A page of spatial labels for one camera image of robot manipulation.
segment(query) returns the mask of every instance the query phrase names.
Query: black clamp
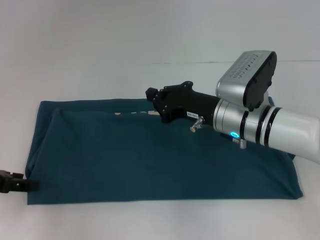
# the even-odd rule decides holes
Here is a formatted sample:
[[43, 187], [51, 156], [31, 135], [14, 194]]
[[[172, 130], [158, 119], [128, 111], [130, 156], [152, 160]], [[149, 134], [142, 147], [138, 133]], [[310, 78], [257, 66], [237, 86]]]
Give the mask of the black clamp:
[[0, 170], [0, 193], [7, 194], [13, 192], [33, 192], [38, 191], [40, 182], [23, 179], [24, 175], [13, 172]]

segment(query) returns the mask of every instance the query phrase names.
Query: black ring band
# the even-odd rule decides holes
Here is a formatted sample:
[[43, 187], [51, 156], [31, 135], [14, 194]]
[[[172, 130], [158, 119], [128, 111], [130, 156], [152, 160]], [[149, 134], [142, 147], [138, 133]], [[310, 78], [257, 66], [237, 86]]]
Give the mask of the black ring band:
[[269, 135], [270, 135], [271, 126], [272, 126], [272, 123], [274, 122], [275, 117], [280, 109], [281, 109], [281, 107], [276, 107], [273, 110], [273, 112], [271, 113], [271, 116], [269, 118], [268, 124], [266, 125], [265, 134], [264, 134], [264, 146], [266, 146], [266, 147], [269, 147]]
[[245, 140], [245, 126], [246, 126], [246, 121], [247, 121], [247, 117], [249, 115], [248, 111], [245, 111], [242, 115], [242, 119], [241, 119], [241, 124], [240, 124], [240, 138]]
[[268, 114], [270, 109], [271, 109], [270, 105], [266, 106], [264, 108], [260, 118], [259, 118], [258, 127], [256, 128], [256, 132], [255, 132], [255, 143], [256, 144], [260, 144], [260, 136], [261, 136], [262, 124], [264, 123], [264, 120], [266, 119], [266, 116], [267, 116], [267, 114]]

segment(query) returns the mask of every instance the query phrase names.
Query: fabric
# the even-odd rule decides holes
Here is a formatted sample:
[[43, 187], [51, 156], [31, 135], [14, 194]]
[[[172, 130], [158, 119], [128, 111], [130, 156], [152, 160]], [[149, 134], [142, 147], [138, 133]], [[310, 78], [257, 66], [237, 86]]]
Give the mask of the fabric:
[[40, 189], [28, 204], [303, 196], [288, 154], [143, 113], [153, 110], [145, 99], [42, 102], [25, 170]]

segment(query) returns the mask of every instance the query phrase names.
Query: white table surface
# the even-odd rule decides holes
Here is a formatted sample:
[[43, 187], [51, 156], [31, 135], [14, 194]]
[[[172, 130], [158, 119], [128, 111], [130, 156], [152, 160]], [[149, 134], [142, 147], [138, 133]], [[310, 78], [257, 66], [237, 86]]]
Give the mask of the white table surface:
[[[24, 172], [43, 100], [144, 98], [184, 81], [214, 94], [245, 50], [275, 50], [270, 96], [320, 118], [318, 9], [312, 0], [0, 0], [0, 169]], [[26, 194], [1, 194], [0, 239], [318, 240], [320, 165], [294, 164], [299, 200], [27, 206]]]

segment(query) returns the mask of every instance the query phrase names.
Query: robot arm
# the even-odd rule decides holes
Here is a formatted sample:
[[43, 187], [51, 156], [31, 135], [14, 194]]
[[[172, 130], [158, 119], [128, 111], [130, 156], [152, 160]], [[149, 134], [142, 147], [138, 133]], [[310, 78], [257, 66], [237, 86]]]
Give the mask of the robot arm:
[[192, 89], [193, 83], [149, 88], [162, 122], [177, 118], [196, 120], [193, 132], [209, 125], [217, 132], [294, 154], [320, 164], [320, 120], [271, 106], [267, 89], [277, 63], [273, 51], [247, 51], [222, 76], [211, 96]]

